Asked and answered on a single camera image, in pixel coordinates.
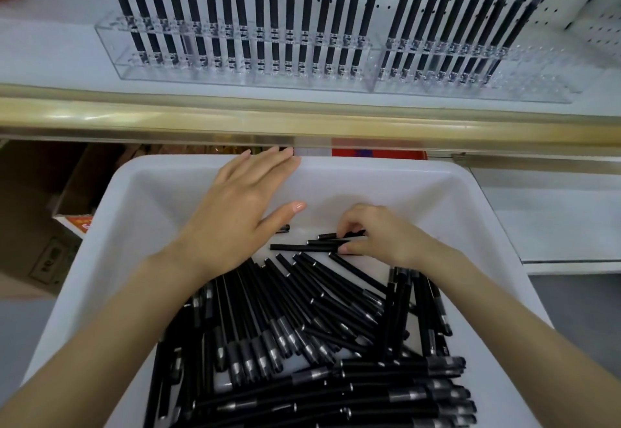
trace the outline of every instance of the finger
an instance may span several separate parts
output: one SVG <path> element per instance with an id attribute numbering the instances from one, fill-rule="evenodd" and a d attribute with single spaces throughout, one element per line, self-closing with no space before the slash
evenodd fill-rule
<path id="1" fill-rule="evenodd" d="M 337 252 L 340 255 L 368 255 L 369 240 L 356 240 L 341 245 Z"/>
<path id="2" fill-rule="evenodd" d="M 274 147 L 270 147 L 268 150 L 262 151 L 260 154 L 253 155 L 249 161 L 244 163 L 240 168 L 237 168 L 235 174 L 231 176 L 232 180 L 237 178 L 242 178 L 247 172 L 251 172 L 254 166 L 259 162 L 262 158 L 269 157 L 271 155 L 275 155 L 278 153 L 278 146 L 274 145 Z"/>
<path id="3" fill-rule="evenodd" d="M 276 190 L 295 172 L 300 166 L 302 158 L 291 157 L 273 168 L 267 175 L 265 175 L 258 183 L 257 187 L 266 195 L 271 198 Z"/>
<path id="4" fill-rule="evenodd" d="M 261 243 L 266 243 L 283 225 L 291 222 L 291 219 L 293 219 L 297 213 L 304 211 L 304 209 L 306 209 L 306 203 L 303 201 L 283 204 L 259 222 L 256 231 L 260 237 Z"/>
<path id="5" fill-rule="evenodd" d="M 239 168 L 240 165 L 243 165 L 249 157 L 250 149 L 244 150 L 241 154 L 239 154 L 237 157 L 233 158 L 233 160 L 229 161 L 229 163 L 220 168 L 213 180 L 214 185 L 219 185 L 221 183 L 224 183 L 224 181 L 228 180 L 231 175 L 235 173 L 237 168 Z"/>
<path id="6" fill-rule="evenodd" d="M 358 232 L 363 229 L 368 208 L 369 205 L 359 203 L 344 212 L 338 221 L 337 236 L 343 237 L 347 232 Z"/>
<path id="7" fill-rule="evenodd" d="M 252 168 L 248 169 L 248 172 L 244 175 L 244 181 L 249 183 L 258 183 L 261 179 L 267 175 L 272 168 L 286 162 L 293 156 L 293 148 L 287 147 L 280 152 L 266 156 L 257 160 Z"/>

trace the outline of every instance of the right hand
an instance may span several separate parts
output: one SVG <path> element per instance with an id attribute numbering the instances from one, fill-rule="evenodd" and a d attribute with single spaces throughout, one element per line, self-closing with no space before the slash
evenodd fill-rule
<path id="1" fill-rule="evenodd" d="M 338 221 L 337 235 L 361 229 L 366 230 L 367 238 L 341 245 L 338 253 L 367 255 L 390 266 L 424 273 L 434 257 L 454 251 L 385 206 L 354 205 Z"/>

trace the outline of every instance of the cardboard box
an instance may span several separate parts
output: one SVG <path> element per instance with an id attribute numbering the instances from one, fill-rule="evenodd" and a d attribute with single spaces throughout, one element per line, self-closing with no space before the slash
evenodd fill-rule
<path id="1" fill-rule="evenodd" d="M 10 141 L 0 149 L 0 298 L 56 295 L 81 240 L 50 217 L 86 144 Z"/>
<path id="2" fill-rule="evenodd" d="M 122 144 L 89 144 L 65 185 L 52 217 L 82 239 L 124 149 Z"/>

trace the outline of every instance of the hand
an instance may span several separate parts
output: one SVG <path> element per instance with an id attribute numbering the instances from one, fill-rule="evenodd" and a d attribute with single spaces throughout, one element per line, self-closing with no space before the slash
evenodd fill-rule
<path id="1" fill-rule="evenodd" d="M 300 164 L 293 149 L 250 151 L 224 165 L 188 223 L 163 253 L 198 285 L 242 264 L 306 204 L 294 201 L 266 218 L 269 201 Z"/>
<path id="2" fill-rule="evenodd" d="M 425 272 L 431 259 L 454 250 L 385 206 L 354 205 L 341 216 L 337 235 L 362 229 L 368 238 L 341 245 L 338 253 L 368 255 L 390 266 Z"/>

